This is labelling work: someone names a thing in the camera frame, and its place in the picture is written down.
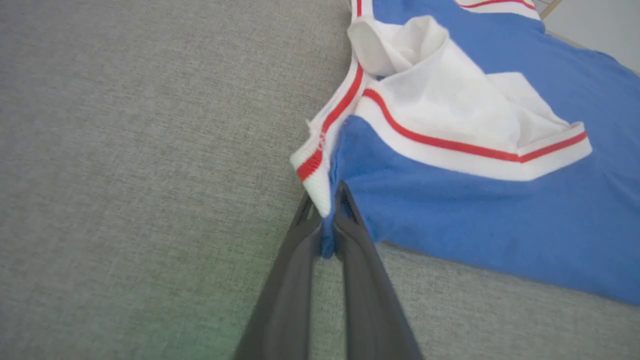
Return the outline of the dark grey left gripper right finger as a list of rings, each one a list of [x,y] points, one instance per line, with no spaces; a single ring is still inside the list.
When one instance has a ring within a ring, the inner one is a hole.
[[[335,196],[334,239],[343,264],[349,360],[424,358],[348,185]]]

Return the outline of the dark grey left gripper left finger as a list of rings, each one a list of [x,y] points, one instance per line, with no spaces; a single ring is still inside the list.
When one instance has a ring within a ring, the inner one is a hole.
[[[314,262],[322,217],[305,193],[266,278],[233,358],[307,360]]]

